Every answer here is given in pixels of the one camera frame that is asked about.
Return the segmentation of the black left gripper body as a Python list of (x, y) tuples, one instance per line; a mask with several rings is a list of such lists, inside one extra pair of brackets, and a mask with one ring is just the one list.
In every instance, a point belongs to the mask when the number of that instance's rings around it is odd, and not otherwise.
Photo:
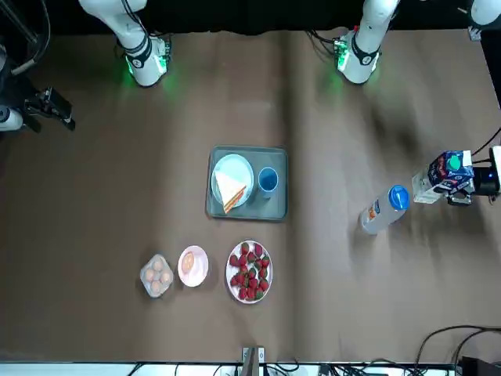
[(474, 194), (496, 195), (496, 170), (493, 167), (474, 167)]

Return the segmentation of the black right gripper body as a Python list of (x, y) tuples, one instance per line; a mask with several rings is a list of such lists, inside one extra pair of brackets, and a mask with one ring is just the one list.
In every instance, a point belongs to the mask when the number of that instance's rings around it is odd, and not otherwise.
[(52, 94), (52, 88), (42, 90), (28, 88), (25, 90), (22, 113), (23, 115), (40, 115), (44, 118), (53, 116), (52, 108), (49, 105), (49, 98)]

